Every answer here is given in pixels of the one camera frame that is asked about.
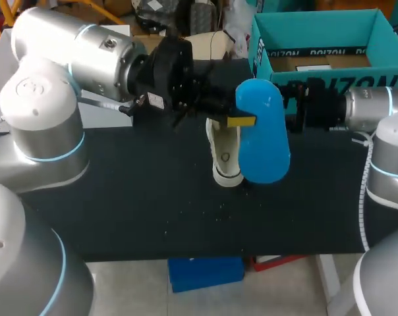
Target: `tiled floor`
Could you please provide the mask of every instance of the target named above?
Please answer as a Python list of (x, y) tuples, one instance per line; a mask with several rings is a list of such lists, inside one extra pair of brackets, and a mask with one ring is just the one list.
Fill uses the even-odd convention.
[[(335, 256), (340, 278), (356, 255)], [(326, 303), (313, 257), (256, 273), (242, 282), (173, 294), (167, 261), (90, 263), (96, 278), (94, 316), (325, 316)], [(350, 316), (359, 315), (357, 311)]]

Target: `plastic bag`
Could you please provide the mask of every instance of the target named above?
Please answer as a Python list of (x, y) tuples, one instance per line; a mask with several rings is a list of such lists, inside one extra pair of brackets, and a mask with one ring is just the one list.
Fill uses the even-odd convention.
[(232, 0), (224, 13), (224, 30), (235, 40), (233, 57), (247, 58), (248, 39), (256, 7), (252, 7), (245, 0)]

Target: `black tablecloth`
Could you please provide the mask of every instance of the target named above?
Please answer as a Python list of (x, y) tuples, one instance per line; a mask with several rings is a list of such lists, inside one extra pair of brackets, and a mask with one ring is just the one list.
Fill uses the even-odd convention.
[[(245, 60), (213, 74), (232, 87), (247, 78)], [(355, 134), (289, 135), (282, 181), (222, 188), (204, 123), (87, 130), (87, 174), (22, 198), (87, 261), (363, 252), (358, 195), (367, 149), (351, 141)], [(398, 211), (366, 197), (364, 222), (372, 246), (398, 228)]]

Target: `yellow tag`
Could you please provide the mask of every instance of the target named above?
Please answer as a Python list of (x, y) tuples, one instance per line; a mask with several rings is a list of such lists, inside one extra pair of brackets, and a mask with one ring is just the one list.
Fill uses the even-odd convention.
[(254, 126), (256, 117), (227, 117), (227, 127)]

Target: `blue box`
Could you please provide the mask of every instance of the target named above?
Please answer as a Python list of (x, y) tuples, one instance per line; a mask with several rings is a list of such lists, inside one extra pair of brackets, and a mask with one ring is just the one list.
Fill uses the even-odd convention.
[[(276, 72), (270, 61), (274, 57), (349, 59), (357, 55), (365, 56), (368, 66)], [(398, 87), (398, 35), (377, 9), (256, 14), (248, 61), (253, 77), (279, 85), (318, 77), (341, 93), (351, 86)], [(292, 99), (286, 114), (295, 113)]]
[(243, 279), (241, 258), (168, 259), (168, 271), (173, 292), (184, 292)]

